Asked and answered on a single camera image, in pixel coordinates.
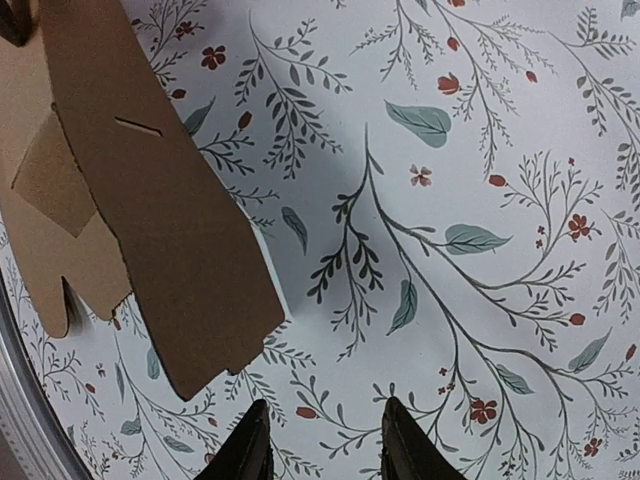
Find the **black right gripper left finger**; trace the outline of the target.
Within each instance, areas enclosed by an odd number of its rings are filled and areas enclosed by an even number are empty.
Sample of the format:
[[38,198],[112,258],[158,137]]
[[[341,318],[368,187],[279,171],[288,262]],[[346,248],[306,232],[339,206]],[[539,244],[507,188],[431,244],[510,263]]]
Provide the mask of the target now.
[[195,480],[268,480],[273,478],[269,407],[252,403],[214,458]]

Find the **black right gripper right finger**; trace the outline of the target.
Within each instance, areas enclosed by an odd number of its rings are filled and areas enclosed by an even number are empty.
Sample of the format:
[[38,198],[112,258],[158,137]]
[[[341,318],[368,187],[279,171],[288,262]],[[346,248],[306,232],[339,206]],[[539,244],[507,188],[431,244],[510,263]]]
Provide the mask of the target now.
[[382,479],[465,480],[429,440],[398,398],[386,401],[381,431]]

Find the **brown cardboard box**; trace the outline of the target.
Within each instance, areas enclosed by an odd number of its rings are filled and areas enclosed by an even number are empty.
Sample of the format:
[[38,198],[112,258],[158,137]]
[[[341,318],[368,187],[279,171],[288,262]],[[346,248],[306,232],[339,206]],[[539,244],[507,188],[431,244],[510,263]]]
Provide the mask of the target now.
[[1,5],[1,214],[44,330],[138,305],[188,400],[284,311],[258,236],[198,152],[117,1]]

